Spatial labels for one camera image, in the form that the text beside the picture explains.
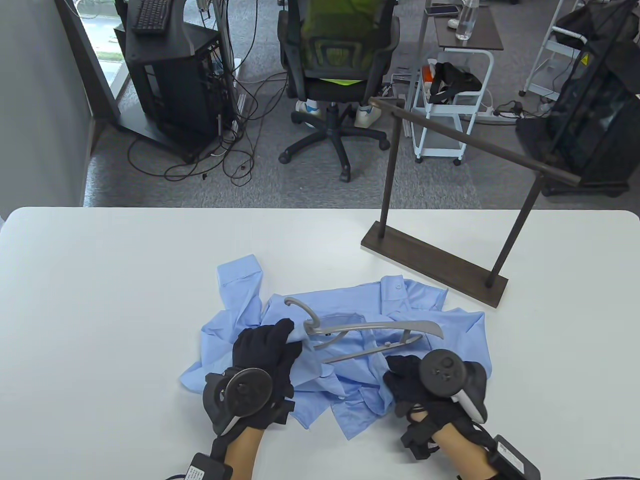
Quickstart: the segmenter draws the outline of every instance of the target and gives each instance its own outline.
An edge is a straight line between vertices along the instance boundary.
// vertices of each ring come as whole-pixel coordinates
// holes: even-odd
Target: sneaker
[[[368,129],[373,122],[380,118],[382,111],[379,108],[375,108],[371,105],[360,106],[356,113],[356,120],[353,125],[361,129]]]
[[[302,113],[309,113],[310,115],[316,116],[318,118],[322,118],[322,112],[320,111],[319,108],[310,107],[309,105],[307,105],[307,102],[303,102],[302,100],[298,100],[296,102],[296,111],[299,111]],[[306,122],[305,124],[309,128],[315,128],[311,124],[308,124]]]

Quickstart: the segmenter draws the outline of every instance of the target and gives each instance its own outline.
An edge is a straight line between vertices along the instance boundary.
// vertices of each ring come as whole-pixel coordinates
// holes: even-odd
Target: black glove
[[[449,398],[430,394],[420,381],[420,358],[415,355],[387,357],[389,372],[383,379],[396,401],[396,415],[415,423],[411,413],[426,411],[428,419],[438,430],[460,417],[468,418],[464,409]]]
[[[243,330],[234,343],[234,367],[262,369],[273,382],[269,401],[259,412],[242,419],[245,426],[266,429],[275,421],[284,398],[293,397],[289,375],[293,362],[302,352],[302,342],[287,343],[293,327],[290,319],[283,318],[275,325]]]

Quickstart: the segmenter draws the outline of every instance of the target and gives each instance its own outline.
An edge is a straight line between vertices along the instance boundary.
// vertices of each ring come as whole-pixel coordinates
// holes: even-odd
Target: office chair
[[[303,18],[300,4],[304,1]],[[324,120],[309,113],[291,113],[293,123],[306,122],[315,127],[315,131],[287,147],[278,160],[289,163],[303,148],[329,138],[340,159],[340,180],[343,182],[351,180],[351,165],[341,140],[343,136],[378,140],[381,150],[390,146],[384,132],[346,126],[344,121],[348,116],[355,116],[350,102],[364,105],[378,94],[400,39],[400,22],[393,16],[396,0],[371,0],[372,15],[356,10],[355,3],[363,2],[289,0],[289,10],[282,10],[278,16],[280,60],[289,74],[287,96],[302,101],[330,102]],[[336,83],[340,81],[358,82]],[[338,103],[349,103],[341,115]]]

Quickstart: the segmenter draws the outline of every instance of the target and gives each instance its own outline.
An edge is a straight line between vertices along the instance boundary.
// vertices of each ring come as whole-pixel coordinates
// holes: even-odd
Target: keyboard
[[[173,0],[142,0],[131,29],[142,35],[159,35],[166,31]]]

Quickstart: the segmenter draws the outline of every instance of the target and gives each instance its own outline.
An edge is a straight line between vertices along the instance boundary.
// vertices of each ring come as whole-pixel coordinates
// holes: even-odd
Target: white ladder
[[[608,2],[609,0],[601,0],[599,3]],[[551,18],[551,23],[549,24],[547,33],[542,40],[542,45],[538,51],[536,61],[533,63],[531,73],[527,78],[527,82],[524,84],[524,88],[518,92],[521,97],[524,97],[527,92],[533,92],[550,100],[558,99],[560,89],[571,73],[573,61],[578,58],[580,50],[573,49],[567,45],[556,42],[551,38],[554,33],[562,33],[564,35],[577,38],[583,44],[587,43],[587,39],[584,35],[556,26],[556,20],[560,14],[560,9],[562,8],[563,3],[564,0],[560,0],[560,2],[558,2],[558,6],[554,12],[553,18]],[[576,0],[573,4],[572,11],[582,6],[584,6],[584,1]],[[540,63],[540,58],[545,50],[549,50],[551,52],[551,57]],[[556,58],[556,54],[560,54],[562,58]]]

